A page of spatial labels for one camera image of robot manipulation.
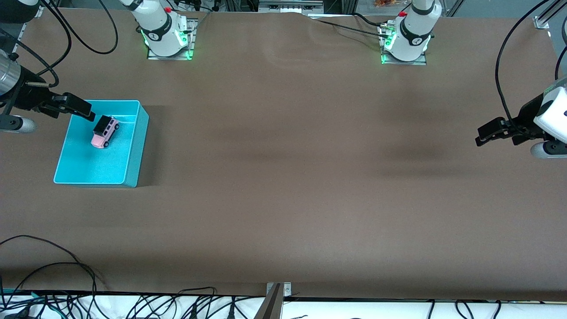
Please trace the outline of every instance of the table surface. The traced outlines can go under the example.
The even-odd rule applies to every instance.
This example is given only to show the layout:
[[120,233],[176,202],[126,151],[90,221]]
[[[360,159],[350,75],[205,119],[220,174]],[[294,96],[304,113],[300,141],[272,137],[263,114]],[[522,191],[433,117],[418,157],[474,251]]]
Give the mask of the table surface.
[[[64,14],[112,45],[103,11]],[[74,41],[55,91],[141,101],[139,187],[54,184],[68,116],[25,113],[37,132],[0,139],[2,237],[54,240],[115,291],[286,281],[302,296],[565,299],[567,165],[532,158],[532,143],[474,142],[503,115],[494,62],[513,20],[441,19],[417,67],[382,65],[374,37],[299,14],[211,14],[192,61],[148,61],[131,14],[112,15],[117,50]],[[48,13],[23,41],[47,61],[66,45]],[[513,113],[551,84],[555,59],[547,33],[521,25],[502,58]],[[12,284],[67,260],[24,239],[1,254]],[[25,287],[54,286],[90,287],[69,268]]]

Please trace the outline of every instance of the pink toy car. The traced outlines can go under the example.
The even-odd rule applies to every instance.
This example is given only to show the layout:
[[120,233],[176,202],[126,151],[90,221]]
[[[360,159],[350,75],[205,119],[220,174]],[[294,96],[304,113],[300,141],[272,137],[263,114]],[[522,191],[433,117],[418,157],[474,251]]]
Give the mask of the pink toy car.
[[92,132],[95,134],[92,137],[91,144],[96,148],[106,148],[110,144],[110,138],[114,131],[120,127],[117,119],[103,115],[99,122],[96,123],[95,129]]

